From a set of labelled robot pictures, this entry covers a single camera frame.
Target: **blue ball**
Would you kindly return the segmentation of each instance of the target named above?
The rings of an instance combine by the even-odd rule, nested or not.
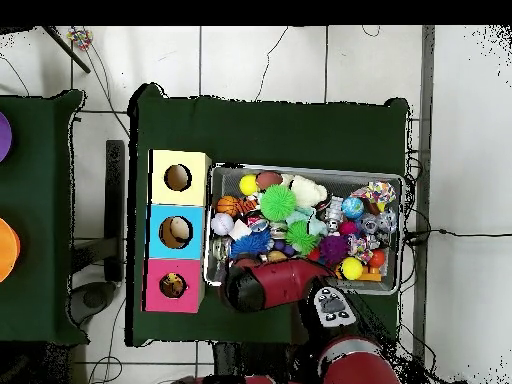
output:
[[[364,212],[363,201],[358,197],[347,197],[341,204],[341,210],[349,219],[357,219]]]

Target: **pink ball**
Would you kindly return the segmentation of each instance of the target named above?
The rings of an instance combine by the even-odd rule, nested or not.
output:
[[[357,233],[357,225],[352,221],[344,221],[340,224],[340,233],[344,235]]]

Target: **yellow ball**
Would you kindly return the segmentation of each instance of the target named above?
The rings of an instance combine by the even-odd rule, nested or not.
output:
[[[363,264],[356,258],[345,258],[341,263],[341,270],[347,280],[357,280],[363,275]]]
[[[240,191],[245,196],[250,196],[251,194],[257,192],[258,186],[256,185],[256,175],[244,175],[240,180]]]

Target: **green table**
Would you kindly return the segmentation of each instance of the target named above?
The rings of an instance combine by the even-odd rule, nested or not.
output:
[[[0,163],[0,217],[21,254],[0,284],[0,340],[85,343],[66,314],[71,275],[69,131],[83,92],[52,99],[0,96],[13,147]]]
[[[221,305],[209,286],[197,314],[141,311],[149,149],[204,152],[214,162],[404,174],[408,106],[403,99],[384,106],[169,99],[156,84],[144,84],[128,113],[127,322],[132,318],[133,326],[126,326],[126,336],[135,345],[147,339],[291,342],[290,305],[240,314]],[[397,294],[364,296],[364,301],[395,334]]]

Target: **red ball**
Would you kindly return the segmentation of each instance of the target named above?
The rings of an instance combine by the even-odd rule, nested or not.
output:
[[[320,249],[315,247],[311,252],[309,252],[308,259],[318,261],[318,259],[320,259]]]
[[[379,268],[386,262],[386,254],[383,250],[373,250],[373,256],[368,261],[368,265],[372,268]]]

